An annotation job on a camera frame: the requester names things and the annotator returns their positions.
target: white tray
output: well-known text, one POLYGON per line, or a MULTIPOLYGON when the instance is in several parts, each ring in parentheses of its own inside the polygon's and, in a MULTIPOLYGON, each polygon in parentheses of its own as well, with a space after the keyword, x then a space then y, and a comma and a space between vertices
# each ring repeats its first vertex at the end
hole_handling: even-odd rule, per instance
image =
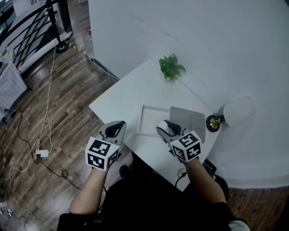
POLYGON ((143 105, 139 110, 136 135, 160 137, 156 128, 161 121, 168 120, 169 117, 169 109, 143 105))

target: white lamp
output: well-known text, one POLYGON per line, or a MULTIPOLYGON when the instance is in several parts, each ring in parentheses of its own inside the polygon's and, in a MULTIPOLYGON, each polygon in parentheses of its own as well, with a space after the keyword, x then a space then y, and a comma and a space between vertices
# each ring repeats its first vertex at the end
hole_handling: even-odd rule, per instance
POLYGON ((224 114, 210 115, 206 119, 206 126, 210 132, 216 132, 220 124, 227 122, 231 127, 236 127, 247 121, 255 114, 255 105, 250 97, 242 97, 224 106, 224 114))

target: person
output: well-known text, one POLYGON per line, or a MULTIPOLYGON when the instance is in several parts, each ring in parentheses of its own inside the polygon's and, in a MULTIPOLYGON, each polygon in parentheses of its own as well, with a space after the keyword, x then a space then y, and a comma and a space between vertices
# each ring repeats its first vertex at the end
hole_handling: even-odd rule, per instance
POLYGON ((70 212, 60 216, 57 230, 172 227, 249 231, 246 223, 232 214, 222 188, 200 161, 196 158, 185 167, 191 182, 191 190, 186 193, 134 156, 131 170, 127 166, 120 168, 122 179, 106 192, 102 206, 107 173, 92 169, 72 201, 70 212))

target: table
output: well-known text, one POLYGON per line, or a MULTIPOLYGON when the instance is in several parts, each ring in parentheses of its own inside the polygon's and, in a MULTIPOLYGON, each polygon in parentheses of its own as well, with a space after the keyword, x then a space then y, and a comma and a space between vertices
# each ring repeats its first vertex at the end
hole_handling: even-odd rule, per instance
MULTIPOLYGON (((168 151, 167 144, 159 137, 137 136, 138 110, 142 105, 168 109, 171 106, 201 112, 208 117, 212 112, 179 81, 162 82, 160 67, 147 60, 114 84, 93 101, 90 109, 104 122, 124 120, 127 123, 124 144, 162 177, 175 185, 177 172, 184 168, 168 151)), ((192 78, 189 74, 183 78, 192 78)), ((204 162, 219 133, 206 129, 200 161, 204 162)), ((183 191, 190 183, 187 176, 180 179, 177 187, 183 191)))

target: metal post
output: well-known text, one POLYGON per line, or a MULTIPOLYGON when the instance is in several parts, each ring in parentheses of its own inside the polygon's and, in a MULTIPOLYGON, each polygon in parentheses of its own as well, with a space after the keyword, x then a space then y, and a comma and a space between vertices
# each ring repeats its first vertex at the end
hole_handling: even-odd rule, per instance
POLYGON ((59 9, 64 31, 65 32, 72 31, 67 0, 60 0, 58 2, 58 9, 59 9))
POLYGON ((51 21, 51 24, 52 24, 52 28, 53 28, 53 32, 58 40, 58 43, 61 44, 61 40, 59 38, 59 33, 58 33, 58 30, 57 30, 57 27, 56 27, 56 20, 55 20, 55 15, 54 15, 54 11, 53 11, 53 7, 52 5, 48 6, 47 7, 47 11, 48 11, 48 15, 49 15, 49 18, 50 18, 50 21, 51 21))
MULTIPOLYGON (((46 0, 46 4, 50 4, 50 3, 51 3, 51 0, 46 0)), ((62 53, 68 49, 68 45, 66 45, 66 43, 60 40, 59 33, 56 27, 54 10, 51 4, 47 7, 47 11, 48 11, 48 15, 52 24, 53 32, 58 40, 58 45, 56 46, 56 53, 62 53)))

